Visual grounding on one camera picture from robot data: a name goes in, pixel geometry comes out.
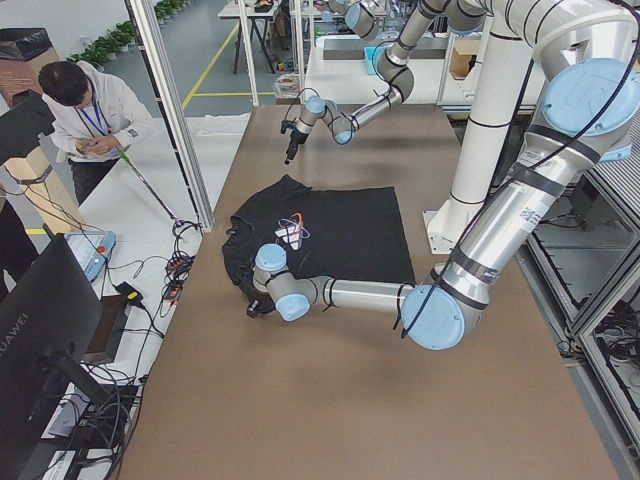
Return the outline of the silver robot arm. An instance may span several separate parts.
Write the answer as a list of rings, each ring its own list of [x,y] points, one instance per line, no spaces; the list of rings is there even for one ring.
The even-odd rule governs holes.
[[[346,143],[402,102],[413,86],[410,54],[441,15],[457,34],[490,23],[450,195],[428,224],[430,246],[446,262],[427,285],[296,278],[285,249],[263,245],[252,281],[283,319],[302,317],[316,302],[392,307],[415,343],[453,347],[478,325],[491,286],[567,185],[600,161],[629,155],[639,17],[621,1],[421,1],[379,59],[386,93],[349,116],[312,97],[292,125],[293,139],[323,121]]]
[[[291,163],[299,148],[304,145],[316,124],[322,122],[333,141],[346,145],[355,139],[356,133],[392,108],[405,103],[415,88],[415,76],[410,68],[411,56],[424,39],[434,21],[444,16],[450,30],[456,34],[478,31],[484,23],[486,11],[472,1],[419,1],[411,11],[400,32],[392,40],[377,37],[373,3],[357,1],[349,6],[331,2],[330,7],[340,6],[344,20],[360,39],[370,41],[374,76],[383,90],[356,110],[347,113],[332,99],[317,89],[305,86],[299,93],[300,109],[296,117],[284,117],[280,132],[289,135],[284,162]]]

